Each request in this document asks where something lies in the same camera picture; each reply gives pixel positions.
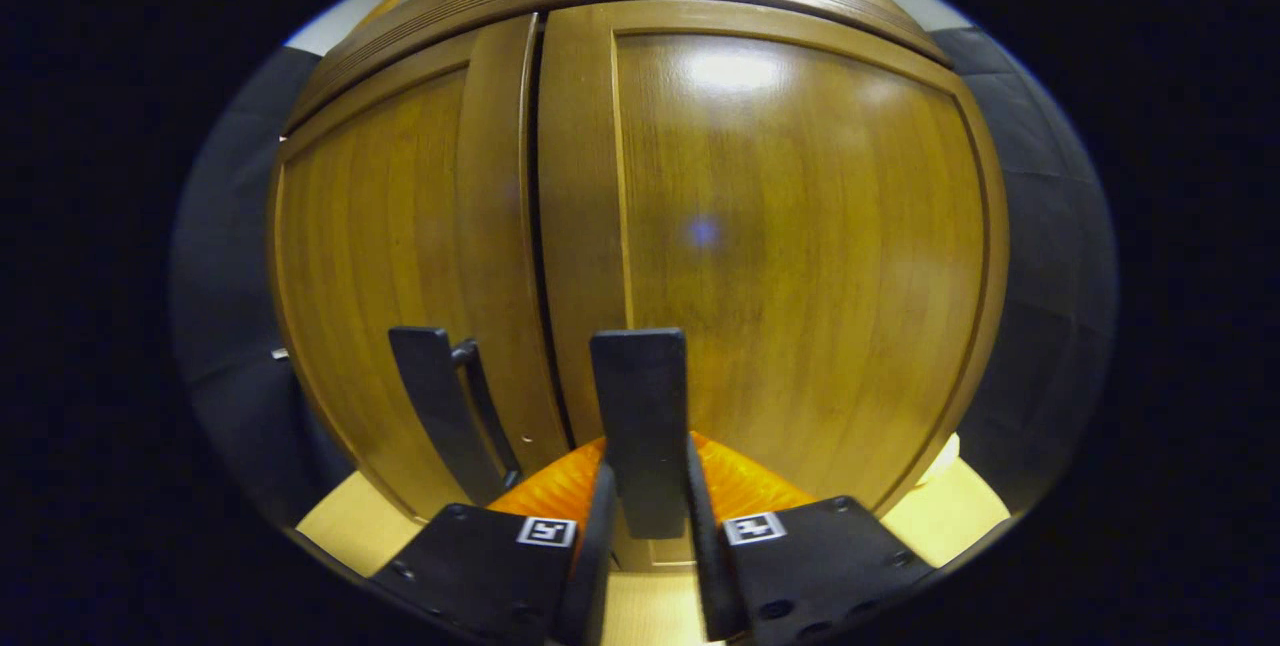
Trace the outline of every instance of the door handle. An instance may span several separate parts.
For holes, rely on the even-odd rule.
[[[475,339],[451,347],[443,327],[404,326],[393,327],[388,339],[410,403],[440,461],[467,498],[484,507],[520,482],[520,462],[493,406]],[[475,417],[467,407],[457,368],[462,368],[467,380]],[[502,463],[499,469],[489,459],[476,420]]]

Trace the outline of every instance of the orange object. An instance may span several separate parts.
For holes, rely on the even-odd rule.
[[[703,477],[710,494],[716,523],[723,519],[781,510],[813,504],[814,496],[792,486],[772,469],[764,468],[736,450],[691,431],[694,446],[703,463]],[[580,533],[586,531],[595,490],[595,472],[604,455],[604,437],[563,454],[544,469],[530,476],[511,491],[489,504],[490,510],[525,516],[563,518],[577,522]],[[575,548],[573,560],[577,560]]]

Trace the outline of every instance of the black background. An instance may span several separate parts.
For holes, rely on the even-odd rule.
[[[334,1],[9,0],[18,642],[430,642],[252,510],[170,356],[183,178],[242,81]],[[1260,640],[1277,78],[1251,28],[1274,18],[1265,0],[950,1],[1091,148],[1121,260],[1116,358],[1056,490],[860,641]]]

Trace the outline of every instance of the wooden door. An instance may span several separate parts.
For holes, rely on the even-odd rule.
[[[526,115],[535,18],[392,64],[282,146],[270,269],[311,404],[406,514],[466,501],[428,440],[389,327],[474,336],[526,473],[566,452],[534,267]]]
[[[684,327],[692,429],[883,516],[955,431],[1004,299],[1004,185],[960,78],[833,22],[700,0],[553,12],[541,64],[576,439],[602,432],[591,333]]]

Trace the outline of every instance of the wooden cabinet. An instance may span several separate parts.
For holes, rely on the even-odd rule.
[[[434,45],[282,146],[270,269],[311,404],[406,513],[465,501],[404,391],[389,327],[474,336],[526,472],[566,450],[547,362],[526,150],[534,17]]]
[[[888,0],[412,0],[321,61],[274,200],[300,376],[417,518],[463,498],[388,327],[480,342],[526,469],[602,435],[591,333],[684,327],[692,427],[883,514],[1004,299],[991,139]],[[620,544],[625,568],[686,554]]]

